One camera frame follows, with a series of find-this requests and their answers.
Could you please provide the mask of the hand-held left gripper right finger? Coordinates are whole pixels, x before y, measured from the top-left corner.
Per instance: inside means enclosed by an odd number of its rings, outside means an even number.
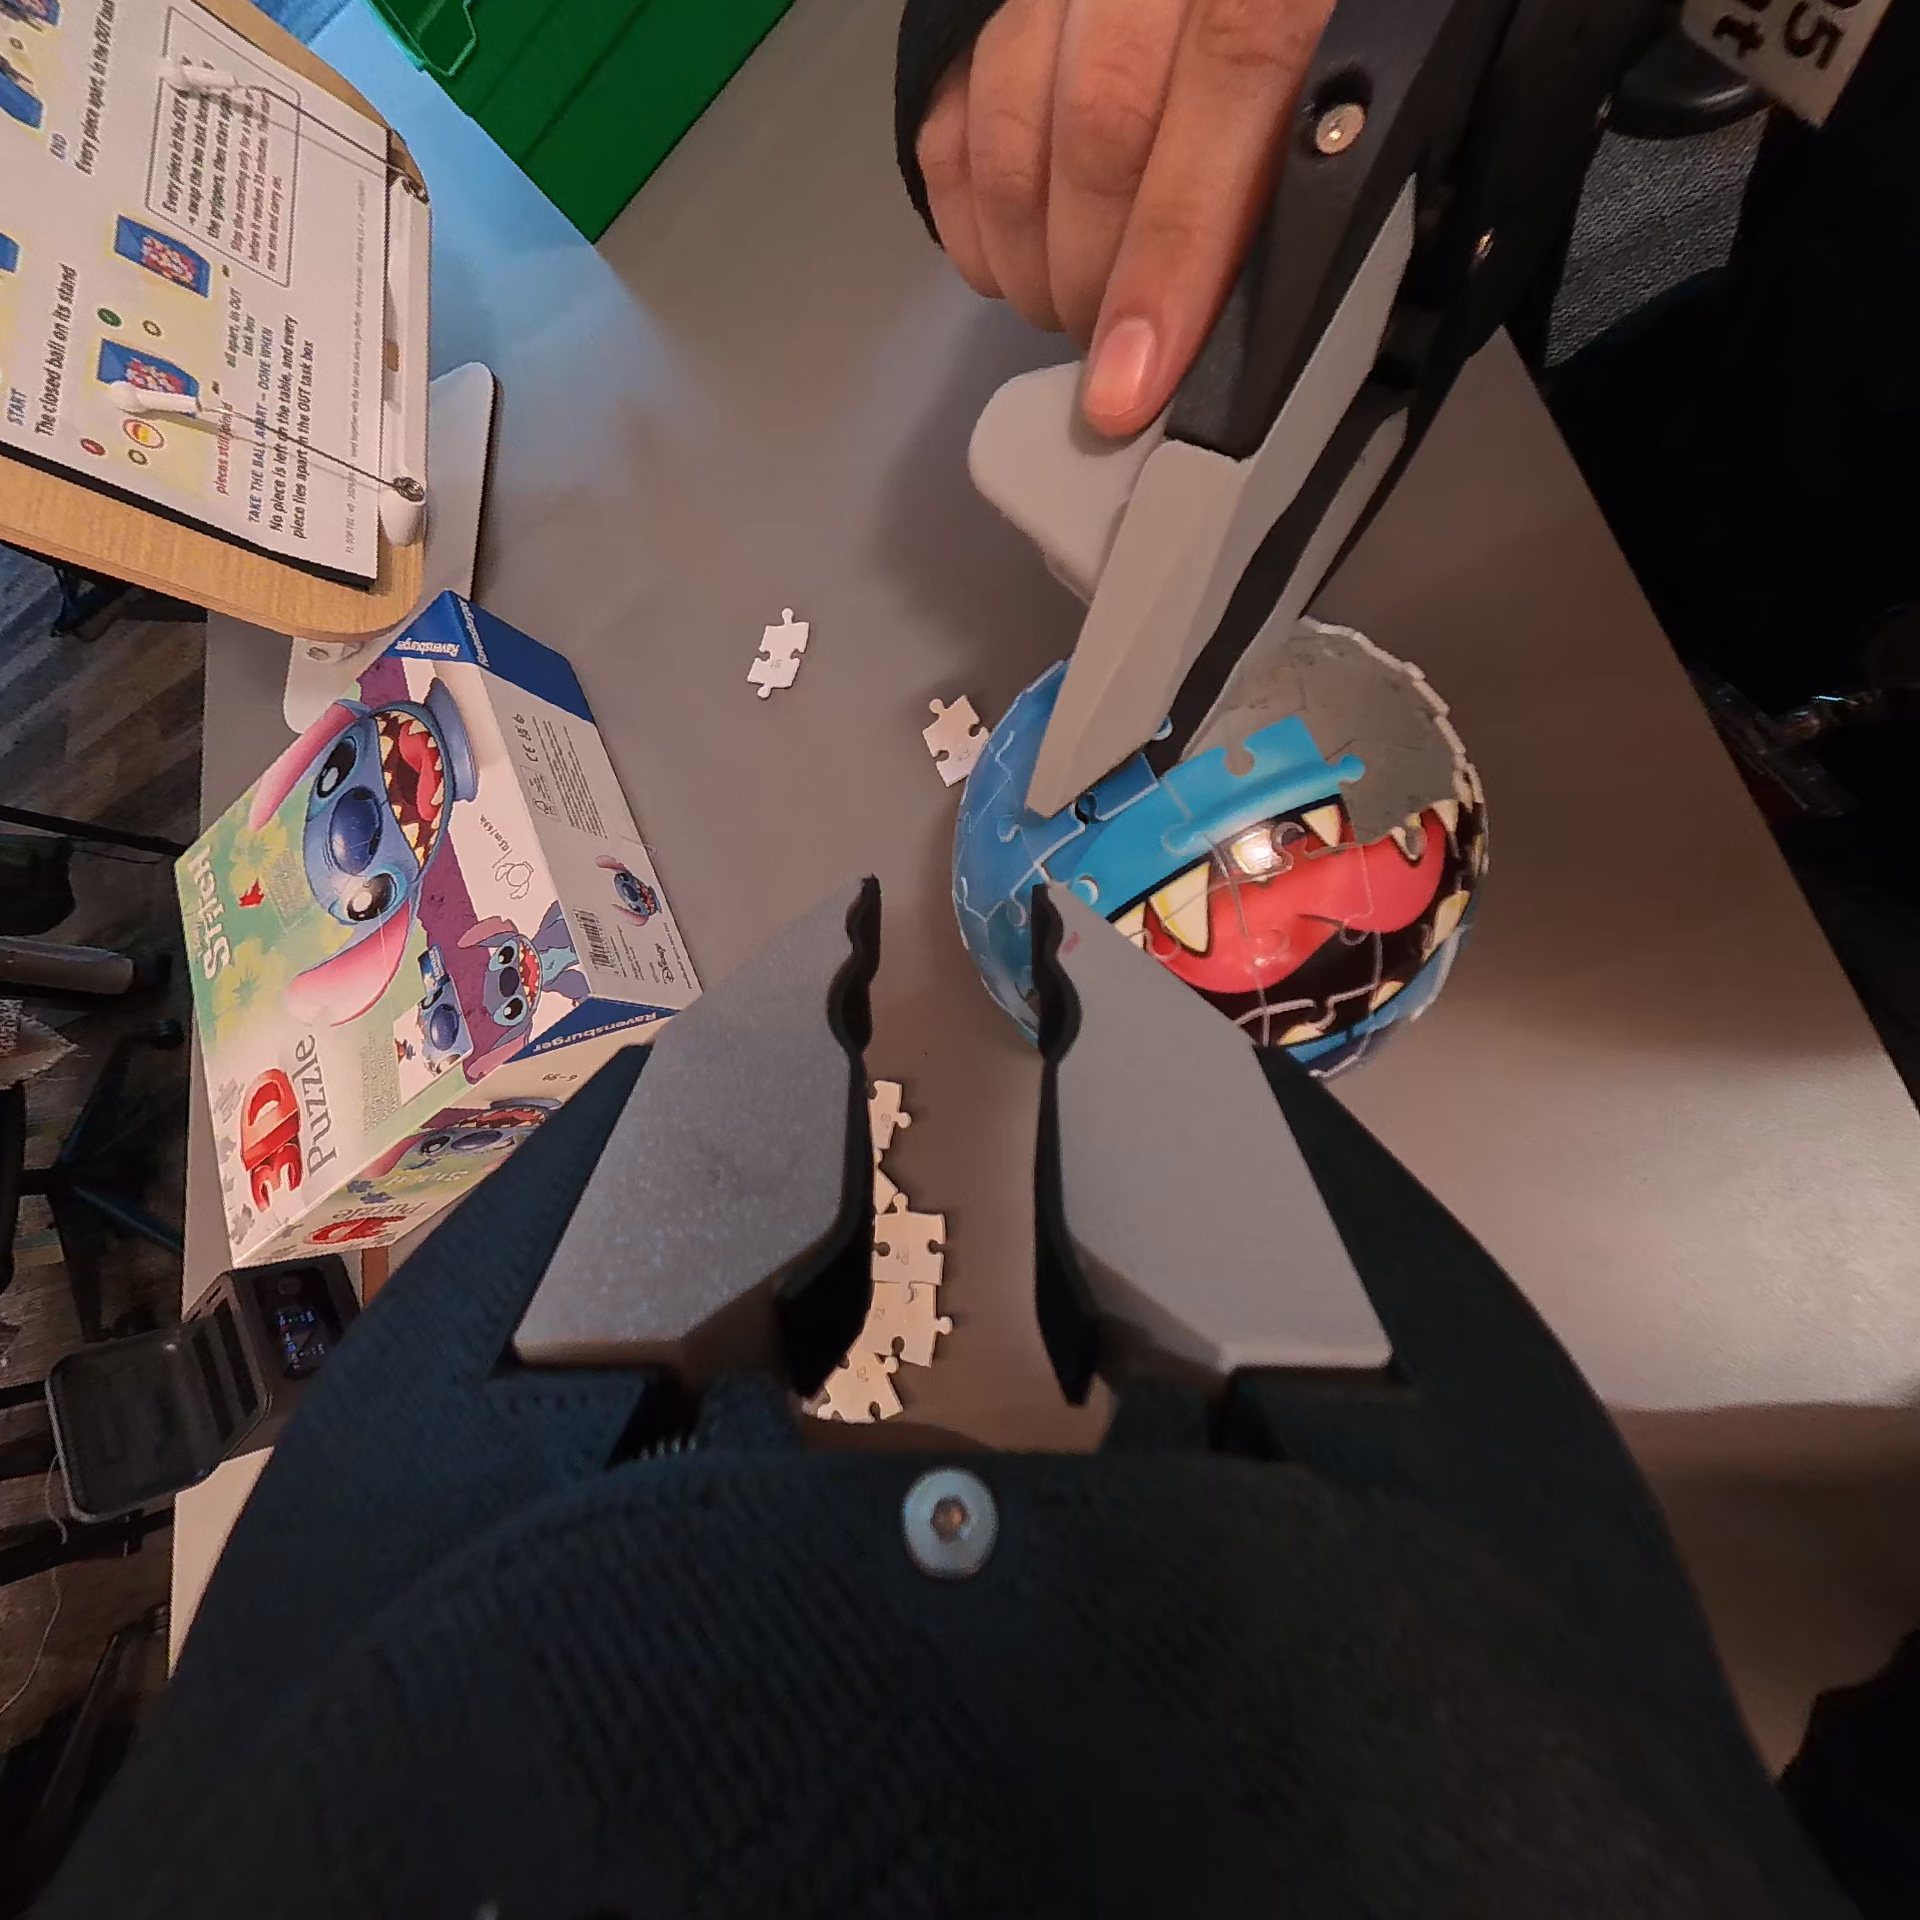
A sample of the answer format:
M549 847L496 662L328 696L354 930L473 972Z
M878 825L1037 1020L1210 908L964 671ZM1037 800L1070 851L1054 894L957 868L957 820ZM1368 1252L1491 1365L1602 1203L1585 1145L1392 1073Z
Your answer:
M1252 1043L1070 891L1027 900L1034 1307L1096 1381L1376 1375L1389 1342Z

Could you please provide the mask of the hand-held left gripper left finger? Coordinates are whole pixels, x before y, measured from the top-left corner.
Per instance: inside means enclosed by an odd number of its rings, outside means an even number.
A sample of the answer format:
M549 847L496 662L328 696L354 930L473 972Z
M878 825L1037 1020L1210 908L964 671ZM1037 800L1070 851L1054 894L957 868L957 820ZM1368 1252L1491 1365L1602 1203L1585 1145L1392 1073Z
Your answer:
M532 1366L758 1370L813 1396L872 1300L876 877L663 1028L516 1330Z

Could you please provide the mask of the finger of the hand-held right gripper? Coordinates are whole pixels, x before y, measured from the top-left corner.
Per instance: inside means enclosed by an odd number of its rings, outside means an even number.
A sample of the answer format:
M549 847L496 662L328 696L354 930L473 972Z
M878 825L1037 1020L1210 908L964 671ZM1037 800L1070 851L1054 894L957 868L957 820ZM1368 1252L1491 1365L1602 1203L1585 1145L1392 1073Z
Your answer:
M1170 719L1246 566L1377 360L1414 250L1416 186L1404 180L1260 445L1231 456L1166 430L1145 459L1037 746L1034 813L1067 809Z
M1172 751L1201 753L1201 734L1267 628L1284 633L1363 528L1396 470L1404 432L1335 432L1271 522L1228 596L1212 637L1172 698Z

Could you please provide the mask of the blue puzzle ball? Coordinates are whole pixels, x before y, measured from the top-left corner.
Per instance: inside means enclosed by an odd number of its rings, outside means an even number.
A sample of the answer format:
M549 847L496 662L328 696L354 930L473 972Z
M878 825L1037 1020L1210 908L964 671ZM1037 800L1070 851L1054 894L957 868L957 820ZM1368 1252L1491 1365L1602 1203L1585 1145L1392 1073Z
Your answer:
M1026 803L1066 664L971 763L952 899L974 971L1034 1040L1032 899L1077 897L1254 1044L1329 1079L1438 996L1487 867L1482 780L1412 664L1301 618L1230 736L1157 771L1140 751L1066 809Z

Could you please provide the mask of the cartoon puzzle box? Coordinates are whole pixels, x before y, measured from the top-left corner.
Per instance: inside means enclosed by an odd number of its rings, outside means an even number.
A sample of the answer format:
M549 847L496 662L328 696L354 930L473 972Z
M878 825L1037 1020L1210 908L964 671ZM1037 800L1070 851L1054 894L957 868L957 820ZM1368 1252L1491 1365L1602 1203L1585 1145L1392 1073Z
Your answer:
M700 994L571 666L451 590L173 874L235 1267L424 1228Z

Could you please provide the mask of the person's right hand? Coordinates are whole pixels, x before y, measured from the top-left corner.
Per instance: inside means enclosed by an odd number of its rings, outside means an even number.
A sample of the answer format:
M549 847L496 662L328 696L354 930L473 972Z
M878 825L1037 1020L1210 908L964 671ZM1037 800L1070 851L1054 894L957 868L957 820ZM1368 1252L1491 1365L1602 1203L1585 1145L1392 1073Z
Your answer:
M1009 3L930 117L942 253L1082 352L1130 439L1192 368L1271 198L1331 3Z

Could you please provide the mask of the cluster of white jigsaw parts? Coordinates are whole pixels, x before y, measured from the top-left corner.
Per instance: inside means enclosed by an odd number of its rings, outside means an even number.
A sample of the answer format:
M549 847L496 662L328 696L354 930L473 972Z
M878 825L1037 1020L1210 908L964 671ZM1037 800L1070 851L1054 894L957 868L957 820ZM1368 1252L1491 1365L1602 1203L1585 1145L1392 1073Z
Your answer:
M942 1307L948 1219L922 1213L889 1171L889 1153L912 1127L898 1081L867 1089L872 1142L872 1294L853 1345L803 1412L825 1424L873 1427L904 1415L900 1387L930 1370L953 1328Z

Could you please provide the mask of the black digital timer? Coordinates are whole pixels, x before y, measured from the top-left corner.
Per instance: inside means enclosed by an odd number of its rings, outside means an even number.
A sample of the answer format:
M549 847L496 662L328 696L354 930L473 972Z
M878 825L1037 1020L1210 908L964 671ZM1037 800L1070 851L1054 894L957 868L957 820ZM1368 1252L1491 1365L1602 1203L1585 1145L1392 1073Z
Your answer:
M60 1358L46 1378L69 1513L111 1523L276 1446L358 1318L346 1261L222 1272L172 1327Z

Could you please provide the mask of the green plastic bin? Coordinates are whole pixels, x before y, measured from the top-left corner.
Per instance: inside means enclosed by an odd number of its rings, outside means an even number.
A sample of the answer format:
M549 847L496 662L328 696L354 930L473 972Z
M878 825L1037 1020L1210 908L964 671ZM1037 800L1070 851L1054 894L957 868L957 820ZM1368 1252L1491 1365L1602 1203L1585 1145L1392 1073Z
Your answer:
M600 240L787 3L374 3L420 73Z

